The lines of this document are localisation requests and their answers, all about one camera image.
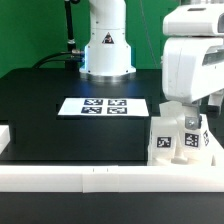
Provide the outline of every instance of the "green backdrop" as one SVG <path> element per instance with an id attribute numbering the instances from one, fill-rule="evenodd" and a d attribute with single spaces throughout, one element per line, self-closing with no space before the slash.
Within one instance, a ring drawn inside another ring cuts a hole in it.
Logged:
<path id="1" fill-rule="evenodd" d="M 63 0 L 0 0 L 0 77 L 14 68 L 31 67 L 49 54 L 67 50 L 67 34 Z M 134 50 L 135 66 L 155 68 L 146 29 L 151 39 L 158 67 L 165 37 L 164 16 L 177 6 L 176 0 L 126 0 L 127 41 Z M 89 41 L 89 1 L 72 5 L 74 33 L 79 48 Z"/>

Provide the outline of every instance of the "white plastic border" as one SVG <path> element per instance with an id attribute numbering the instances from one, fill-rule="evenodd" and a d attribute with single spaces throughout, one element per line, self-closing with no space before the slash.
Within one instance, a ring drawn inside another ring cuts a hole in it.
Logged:
<path id="1" fill-rule="evenodd" d="M 224 192 L 219 167 L 0 166 L 1 192 Z"/>

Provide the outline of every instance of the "printed marker sheet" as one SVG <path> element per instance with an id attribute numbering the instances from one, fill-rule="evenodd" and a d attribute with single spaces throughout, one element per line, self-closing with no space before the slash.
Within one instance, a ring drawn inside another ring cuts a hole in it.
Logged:
<path id="1" fill-rule="evenodd" d="M 145 99 L 66 98 L 61 116 L 149 116 Z"/>

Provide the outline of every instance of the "black tabletop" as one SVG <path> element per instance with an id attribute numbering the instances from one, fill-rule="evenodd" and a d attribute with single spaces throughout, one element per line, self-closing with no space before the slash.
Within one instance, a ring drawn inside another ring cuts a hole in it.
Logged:
<path id="1" fill-rule="evenodd" d="M 161 71 L 140 70 L 134 80 L 118 85 L 87 82 L 80 80 L 78 73 L 60 69 L 11 71 L 0 79 L 0 123 L 9 123 L 12 138 L 0 156 L 0 164 L 46 165 L 55 161 L 66 165 L 69 160 L 76 164 L 79 159 L 81 164 L 87 160 L 99 164 L 111 157 L 106 163 L 144 163 L 150 119 L 58 119 L 57 112 L 66 97 L 144 98 L 150 114 L 159 115 L 158 104 L 164 101 Z M 97 142 L 92 135 L 106 140 Z M 121 144 L 120 153 L 111 153 L 114 142 Z M 0 223 L 221 224 L 223 207 L 223 193 L 1 192 Z"/>
<path id="2" fill-rule="evenodd" d="M 0 122 L 9 123 L 12 138 L 0 164 L 146 163 L 149 117 L 59 117 L 66 97 L 145 99 L 156 114 L 161 71 L 139 70 L 118 84 L 86 81 L 63 69 L 11 71 L 0 79 Z"/>

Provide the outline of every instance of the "robot logo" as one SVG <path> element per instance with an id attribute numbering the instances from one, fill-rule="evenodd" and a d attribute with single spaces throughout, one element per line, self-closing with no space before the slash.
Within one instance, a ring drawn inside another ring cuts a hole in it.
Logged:
<path id="1" fill-rule="evenodd" d="M 114 41 L 113 41 L 113 39 L 112 39 L 112 37 L 111 37 L 111 35 L 110 35 L 109 32 L 107 33 L 107 35 L 106 35 L 106 37 L 104 38 L 104 40 L 103 40 L 102 43 L 103 43 L 103 44 L 114 44 Z"/>

